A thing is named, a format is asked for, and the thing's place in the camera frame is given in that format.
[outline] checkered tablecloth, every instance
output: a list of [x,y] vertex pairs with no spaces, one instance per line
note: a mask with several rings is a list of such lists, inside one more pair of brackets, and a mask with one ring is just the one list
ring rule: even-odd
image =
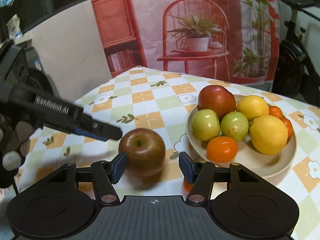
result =
[[[165,141],[166,159],[161,175],[135,179],[126,173],[115,189],[124,195],[186,195],[178,166],[178,152],[196,156],[186,135],[186,120],[196,106],[200,90],[221,85],[233,94],[255,94],[279,106],[292,122],[298,148],[291,168],[270,180],[299,205],[300,218],[292,237],[295,240],[320,239],[320,109],[299,101],[228,82],[179,73],[137,67],[87,93],[76,103],[96,119],[119,125],[124,134],[145,127]],[[67,162],[78,167],[99,160],[111,160],[118,153],[115,141],[100,142],[68,135],[49,128],[31,137],[31,151],[17,175],[21,190],[29,187]],[[213,195],[225,190],[216,187]],[[80,190],[94,198],[92,185],[80,183]]]

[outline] apple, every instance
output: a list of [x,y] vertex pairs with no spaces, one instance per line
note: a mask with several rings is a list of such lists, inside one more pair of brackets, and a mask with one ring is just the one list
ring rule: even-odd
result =
[[120,140],[118,150],[127,153],[127,171],[136,178],[156,175],[164,165],[164,141],[150,129],[137,128],[129,131]]
[[244,114],[231,112],[222,119],[221,132],[237,142],[242,141],[249,132],[249,121]]
[[204,87],[198,98],[199,109],[211,109],[221,120],[226,114],[236,110],[236,100],[232,93],[222,86]]
[[193,134],[200,141],[208,142],[220,133],[220,123],[217,114],[210,109],[197,112],[192,120]]

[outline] gray ribbed surface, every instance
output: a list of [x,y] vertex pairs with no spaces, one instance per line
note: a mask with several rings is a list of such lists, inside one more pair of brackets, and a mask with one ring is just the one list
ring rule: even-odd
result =
[[105,207],[84,231],[66,240],[239,240],[219,228],[204,208],[185,204],[179,196],[129,196]]

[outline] chair seat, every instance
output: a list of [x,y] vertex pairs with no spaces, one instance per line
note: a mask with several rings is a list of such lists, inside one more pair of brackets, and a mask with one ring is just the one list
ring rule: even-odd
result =
[[163,56],[160,58],[157,58],[157,61],[189,61],[189,60],[208,60],[208,59],[215,59],[218,57],[223,57],[229,55],[229,51],[225,51],[222,53],[209,55],[209,56],[200,56],[200,57],[183,57],[179,53],[172,53],[167,56]]

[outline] lemon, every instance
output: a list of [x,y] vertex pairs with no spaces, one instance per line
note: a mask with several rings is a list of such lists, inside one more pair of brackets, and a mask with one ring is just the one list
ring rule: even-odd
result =
[[288,131],[275,116],[263,115],[253,120],[249,128],[253,146],[262,154],[275,155],[287,144]]
[[239,101],[236,111],[244,114],[248,121],[252,122],[255,118],[269,114],[269,106],[262,97],[250,95]]

